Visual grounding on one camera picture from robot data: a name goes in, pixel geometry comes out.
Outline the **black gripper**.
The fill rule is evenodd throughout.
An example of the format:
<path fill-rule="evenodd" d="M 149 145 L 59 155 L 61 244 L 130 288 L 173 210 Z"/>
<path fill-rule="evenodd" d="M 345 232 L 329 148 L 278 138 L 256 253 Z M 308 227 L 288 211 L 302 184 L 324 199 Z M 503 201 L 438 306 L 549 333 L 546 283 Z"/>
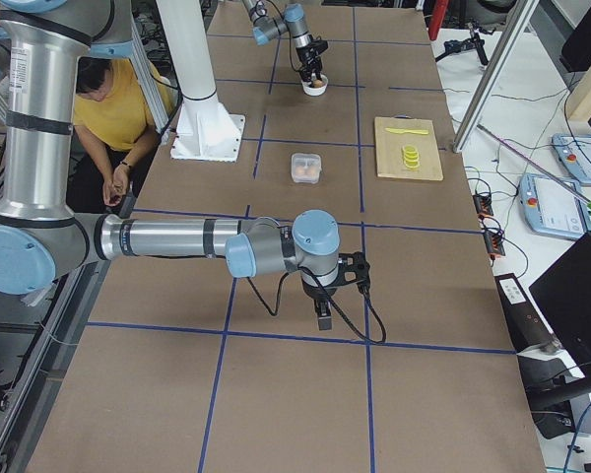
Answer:
<path fill-rule="evenodd" d="M 330 309 L 331 296 L 336 292 L 334 288 L 327 290 L 319 277 L 312 273 L 301 273 L 301 283 L 304 292 L 312 298 L 317 316 L 319 330 L 332 329 L 332 314 Z"/>
<path fill-rule="evenodd" d="M 322 80 L 322 69 L 319 66 L 319 54 L 314 45 L 307 45 L 296 49 L 296 54 L 300 62 L 297 69 L 300 79 L 304 82 L 309 81 L 309 73 L 314 73 L 316 80 Z"/>

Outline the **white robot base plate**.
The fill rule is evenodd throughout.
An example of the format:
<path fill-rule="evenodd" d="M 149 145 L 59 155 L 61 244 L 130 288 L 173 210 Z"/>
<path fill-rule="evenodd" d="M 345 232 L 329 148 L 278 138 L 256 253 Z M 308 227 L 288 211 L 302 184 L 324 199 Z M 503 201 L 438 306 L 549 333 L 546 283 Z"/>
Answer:
<path fill-rule="evenodd" d="M 220 103 L 208 110 L 182 106 L 170 155 L 175 160 L 233 163 L 237 160 L 245 116 L 230 114 Z"/>

